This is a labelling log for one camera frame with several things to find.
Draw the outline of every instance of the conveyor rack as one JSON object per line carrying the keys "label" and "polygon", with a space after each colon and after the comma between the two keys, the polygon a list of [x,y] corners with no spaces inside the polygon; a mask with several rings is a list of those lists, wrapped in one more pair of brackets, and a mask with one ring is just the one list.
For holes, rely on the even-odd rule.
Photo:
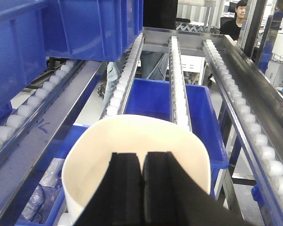
{"label": "conveyor rack", "polygon": [[[219,119],[224,141],[227,140],[229,127],[233,123],[238,135],[238,143],[248,157],[256,183],[268,212],[271,213],[269,214],[270,221],[273,225],[282,226],[283,199],[281,198],[283,195],[280,197],[281,193],[276,190],[277,187],[273,187],[270,183],[270,179],[273,181],[275,177],[270,177],[271,171],[266,171],[263,167],[263,162],[258,156],[258,144],[261,146],[268,144],[274,148],[275,159],[283,165],[283,98],[242,51],[234,47],[226,37],[146,28],[143,35],[139,36],[133,44],[132,52],[127,60],[131,66],[130,68],[125,67],[124,72],[129,77],[127,79],[120,78],[119,84],[123,81],[126,82],[122,86],[116,87],[102,117],[123,112],[136,71],[137,58],[142,49],[165,53],[170,51],[171,71],[175,68],[174,71],[179,72],[179,76],[171,75],[171,94],[174,101],[172,115],[174,122],[184,121],[184,127],[187,129],[191,129],[190,119],[186,118],[189,116],[189,109],[186,104],[183,77],[180,76],[180,74],[182,75],[182,71],[179,70],[181,69],[180,60],[175,60],[174,53],[179,58],[180,54],[206,56],[223,98]],[[83,65],[89,68],[88,73],[84,73],[85,67]],[[2,150],[5,153],[10,153],[11,150],[13,152],[7,159],[2,157],[0,161],[0,225],[14,224],[17,220],[17,216],[26,204],[26,202],[19,202],[19,200],[27,201],[29,199],[30,185],[38,183],[46,166],[50,163],[48,159],[53,153],[48,153],[47,147],[52,141],[58,144],[65,138],[100,79],[103,69],[104,65],[101,62],[77,61],[73,70],[69,71],[61,80],[62,83],[59,83],[36,107],[27,122],[16,129],[10,140],[3,143]],[[121,91],[120,98],[117,97],[121,101],[113,100],[116,97],[116,91]],[[178,91],[183,93],[183,95],[179,94],[182,99],[176,97]],[[239,107],[237,100],[246,107]],[[180,111],[180,114],[177,111],[178,107],[184,109]],[[241,112],[248,114],[249,117],[246,121],[242,120],[245,117]],[[258,124],[256,125],[258,130],[259,126],[261,127],[260,136],[253,136],[252,133],[258,132],[258,130],[252,131],[252,128],[248,127],[248,122]],[[32,140],[34,141],[34,149],[31,148]],[[23,156],[30,161],[27,161],[25,165],[20,165],[18,163]],[[40,169],[41,162],[45,162],[42,165],[44,169]],[[223,176],[225,177],[223,188],[226,190],[230,185],[228,179],[231,180],[231,172],[226,171]],[[10,178],[12,183],[3,184],[1,178]]]}

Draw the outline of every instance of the roller conveyor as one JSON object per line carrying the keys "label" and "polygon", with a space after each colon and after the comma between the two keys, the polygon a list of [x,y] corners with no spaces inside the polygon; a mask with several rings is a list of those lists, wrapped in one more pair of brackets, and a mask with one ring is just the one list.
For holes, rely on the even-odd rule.
{"label": "roller conveyor", "polygon": [[177,37],[172,36],[169,43],[171,122],[192,131],[187,92],[183,77],[180,47]]}
{"label": "roller conveyor", "polygon": [[[228,52],[234,51],[230,45],[228,48]],[[249,59],[229,57],[228,52],[219,54],[211,40],[204,42],[204,51],[264,203],[273,213],[271,220],[274,225],[283,225],[283,148],[274,145],[275,137],[277,144],[283,142],[283,128],[279,126],[283,120],[278,118],[283,118],[283,99],[258,70],[249,71],[252,67]],[[273,113],[275,105],[279,107],[277,113]]]}
{"label": "roller conveyor", "polygon": [[[116,96],[112,96],[110,105],[106,107],[103,117],[110,115],[110,112],[113,114],[124,113],[141,50],[151,49],[153,51],[170,52],[170,58],[173,59],[175,38],[172,39],[172,36],[177,37],[179,56],[180,52],[186,55],[206,56],[220,88],[225,109],[229,113],[238,134],[239,142],[248,157],[264,202],[267,209],[273,213],[272,222],[274,225],[283,225],[283,193],[281,193],[283,190],[273,184],[278,176],[283,176],[283,173],[281,174],[281,169],[274,172],[270,167],[271,164],[277,164],[280,168],[281,165],[283,166],[283,98],[257,70],[255,65],[223,36],[156,29],[145,29],[143,33],[144,40],[140,36],[135,41],[132,47],[134,49],[133,55],[128,59],[128,62],[132,63],[127,72],[129,75],[126,79],[128,83],[119,86],[119,89],[116,88],[116,90],[125,88],[122,96],[117,97],[120,101],[113,99]],[[171,71],[175,65],[172,60]],[[80,74],[79,78],[75,76],[80,70],[84,72],[84,68],[86,73]],[[17,220],[10,213],[20,214],[25,203],[19,202],[19,198],[28,200],[29,194],[31,194],[24,192],[25,188],[29,188],[28,181],[36,184],[42,177],[44,171],[37,172],[35,169],[44,160],[45,154],[48,154],[48,144],[53,140],[61,141],[64,139],[83,104],[100,79],[102,69],[103,65],[100,62],[77,61],[74,69],[65,74],[65,77],[47,94],[47,97],[44,96],[43,101],[36,106],[33,114],[23,126],[16,129],[10,140],[2,144],[0,178],[10,178],[13,182],[6,185],[0,180],[0,223],[14,223]],[[55,77],[48,82],[53,83],[56,81],[55,79],[57,78]],[[184,104],[184,100],[176,101],[177,91],[174,84],[176,84],[176,81],[172,79],[171,72],[170,85],[171,90],[174,91],[171,92],[172,101],[175,100],[175,106]],[[45,83],[45,87],[45,90],[48,90],[51,88],[51,84]],[[119,108],[108,112],[109,106],[115,105],[115,103],[119,103]],[[185,116],[189,116],[189,108],[186,102],[185,105],[187,108]],[[31,148],[32,140],[34,141],[33,150]],[[6,160],[5,157],[8,156],[8,153],[13,154]],[[20,166],[18,163],[23,156],[25,156],[25,159],[31,160]]]}

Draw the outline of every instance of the white plastic container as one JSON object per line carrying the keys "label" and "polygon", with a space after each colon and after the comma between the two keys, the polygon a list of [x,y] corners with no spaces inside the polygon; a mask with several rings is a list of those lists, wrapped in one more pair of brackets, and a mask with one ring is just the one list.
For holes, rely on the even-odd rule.
{"label": "white plastic container", "polygon": [[160,119],[117,115],[88,128],[66,157],[62,183],[71,223],[79,217],[103,179],[112,152],[135,152],[142,167],[148,151],[171,151],[188,175],[209,194],[208,153],[194,134]]}

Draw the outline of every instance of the blue crate handle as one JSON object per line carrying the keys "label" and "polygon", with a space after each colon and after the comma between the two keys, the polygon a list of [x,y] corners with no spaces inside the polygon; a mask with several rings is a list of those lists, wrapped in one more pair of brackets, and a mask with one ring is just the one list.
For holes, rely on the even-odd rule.
{"label": "blue crate handle", "polygon": [[0,12],[0,23],[14,19],[24,13],[29,13],[31,11],[36,11],[45,8],[47,7],[47,5],[48,4],[46,0],[34,0],[32,2],[20,6],[11,7],[9,9],[3,10]]}

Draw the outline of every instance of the stainless steel frame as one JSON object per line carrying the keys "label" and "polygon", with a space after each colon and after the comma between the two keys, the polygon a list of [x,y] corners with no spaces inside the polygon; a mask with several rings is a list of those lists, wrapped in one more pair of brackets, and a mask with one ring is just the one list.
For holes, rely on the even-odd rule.
{"label": "stainless steel frame", "polygon": [[[145,35],[144,50],[168,52],[170,37],[177,36],[182,54],[201,57],[207,51],[203,48],[204,41],[207,39],[212,40],[235,79],[239,90],[243,93],[256,115],[264,133],[268,136],[270,145],[275,148],[277,157],[283,163],[283,97],[241,49],[233,46],[222,35],[150,28],[146,28],[143,33]],[[254,173],[256,183],[260,188],[267,212],[272,213],[270,218],[273,225],[283,226],[283,207],[258,160],[257,148],[247,133],[243,121],[237,114],[233,100],[220,78],[219,70],[214,66],[211,58],[207,57],[207,62],[214,74],[224,101],[224,120],[222,121],[230,123],[228,119],[231,119],[239,142]],[[32,123],[32,126],[23,128],[23,135],[14,143],[11,150],[12,154],[1,165],[0,225],[11,225],[17,220],[50,162],[46,155],[52,158],[52,153],[46,151],[47,147],[54,139],[63,140],[65,138],[70,126],[100,78],[102,69],[105,67],[100,62],[88,62],[88,64],[92,72],[86,73],[79,78],[75,75],[68,78],[69,80],[65,83],[63,91],[55,93],[51,97],[52,101],[49,102],[45,112],[44,109],[36,112],[39,117]],[[224,134],[226,135],[227,127],[223,124],[220,126],[224,128]],[[225,178],[228,178],[226,176],[228,174],[231,173],[229,171],[225,172]],[[228,194],[232,194],[233,191],[230,189],[231,183],[228,183],[230,180],[231,177],[226,182],[227,186],[224,187]]]}

